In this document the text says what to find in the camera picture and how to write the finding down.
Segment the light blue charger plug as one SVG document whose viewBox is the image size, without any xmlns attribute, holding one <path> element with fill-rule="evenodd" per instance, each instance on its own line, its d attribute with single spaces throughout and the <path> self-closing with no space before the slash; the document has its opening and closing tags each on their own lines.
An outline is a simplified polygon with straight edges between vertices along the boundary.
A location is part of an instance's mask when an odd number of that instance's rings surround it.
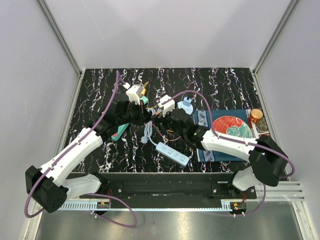
<svg viewBox="0 0 320 240">
<path fill-rule="evenodd" d="M 184 104 L 185 106 L 190 106 L 190 105 L 192 104 L 192 99 L 189 98 L 189 97 L 185 97 L 185 98 L 183 99 L 183 104 Z"/>
</svg>

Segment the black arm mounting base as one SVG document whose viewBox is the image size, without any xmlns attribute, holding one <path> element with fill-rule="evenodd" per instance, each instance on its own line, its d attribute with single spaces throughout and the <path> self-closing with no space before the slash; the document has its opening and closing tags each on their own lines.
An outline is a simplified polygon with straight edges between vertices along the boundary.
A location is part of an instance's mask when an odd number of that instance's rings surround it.
<svg viewBox="0 0 320 240">
<path fill-rule="evenodd" d="M 254 187 L 231 187 L 232 173 L 102 173 L 97 193 L 111 194 L 134 209 L 210 209 L 221 200 L 255 200 Z"/>
</svg>

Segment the teal triangular power strip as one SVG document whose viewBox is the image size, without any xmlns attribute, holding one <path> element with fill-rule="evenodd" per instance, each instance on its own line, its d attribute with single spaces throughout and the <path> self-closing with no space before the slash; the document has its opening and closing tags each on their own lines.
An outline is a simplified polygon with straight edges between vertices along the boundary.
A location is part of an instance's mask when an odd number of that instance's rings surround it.
<svg viewBox="0 0 320 240">
<path fill-rule="evenodd" d="M 122 137 L 123 133 L 125 132 L 125 130 L 127 129 L 128 126 L 129 126 L 128 123 L 127 123 L 127 124 L 120 125 L 120 126 L 118 127 L 117 132 L 111 136 L 111 139 L 112 139 L 113 141 L 118 141 L 118 140 Z"/>
</svg>

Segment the round light blue power socket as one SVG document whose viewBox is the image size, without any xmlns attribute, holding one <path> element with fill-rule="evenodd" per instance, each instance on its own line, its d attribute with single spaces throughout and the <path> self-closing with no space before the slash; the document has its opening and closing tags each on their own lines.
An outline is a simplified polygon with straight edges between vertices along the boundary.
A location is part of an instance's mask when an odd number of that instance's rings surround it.
<svg viewBox="0 0 320 240">
<path fill-rule="evenodd" d="M 185 105 L 182 102 L 179 102 L 177 104 L 177 107 L 179 109 L 183 109 L 188 115 L 192 115 L 193 114 L 194 108 L 193 108 L 193 106 L 191 104 L 190 105 Z"/>
</svg>

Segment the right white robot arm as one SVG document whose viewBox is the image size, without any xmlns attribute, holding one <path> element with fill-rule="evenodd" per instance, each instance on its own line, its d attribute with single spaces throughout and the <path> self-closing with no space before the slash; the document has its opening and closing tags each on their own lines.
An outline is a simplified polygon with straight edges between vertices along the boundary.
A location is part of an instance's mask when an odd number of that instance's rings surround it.
<svg viewBox="0 0 320 240">
<path fill-rule="evenodd" d="M 250 187 L 264 184 L 276 187 L 288 164 L 287 155 L 277 143 L 267 135 L 260 138 L 244 138 L 213 132 L 213 122 L 204 114 L 197 122 L 183 109 L 175 109 L 166 114 L 157 113 L 152 117 L 155 125 L 172 130 L 191 147 L 203 151 L 220 152 L 242 159 L 249 167 L 235 173 L 227 185 L 228 195 L 239 198 Z"/>
</svg>

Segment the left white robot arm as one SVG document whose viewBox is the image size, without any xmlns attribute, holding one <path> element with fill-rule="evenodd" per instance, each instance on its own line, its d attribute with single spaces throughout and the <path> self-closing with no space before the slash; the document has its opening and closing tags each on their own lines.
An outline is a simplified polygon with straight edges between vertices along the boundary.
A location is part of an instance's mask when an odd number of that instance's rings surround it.
<svg viewBox="0 0 320 240">
<path fill-rule="evenodd" d="M 111 100 L 100 116 L 90 120 L 78 136 L 58 155 L 41 167 L 25 171 L 27 200 L 35 200 L 44 211 L 57 211 L 70 198 L 93 194 L 103 198 L 108 193 L 104 179 L 96 173 L 68 180 L 72 170 L 91 152 L 118 132 L 125 124 L 143 126 L 151 120 L 142 99 Z"/>
</svg>

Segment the light blue long power strip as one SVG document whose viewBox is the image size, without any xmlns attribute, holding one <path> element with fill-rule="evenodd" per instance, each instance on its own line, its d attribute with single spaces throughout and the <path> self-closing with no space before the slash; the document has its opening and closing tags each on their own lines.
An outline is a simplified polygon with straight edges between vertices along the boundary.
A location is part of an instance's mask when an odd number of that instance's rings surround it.
<svg viewBox="0 0 320 240">
<path fill-rule="evenodd" d="M 189 162 L 189 157 L 178 152 L 177 150 L 169 147 L 168 145 L 159 142 L 156 146 L 156 150 L 163 154 L 164 156 L 166 156 L 167 158 L 173 160 L 174 162 L 182 165 L 183 167 L 185 167 L 188 162 Z"/>
</svg>

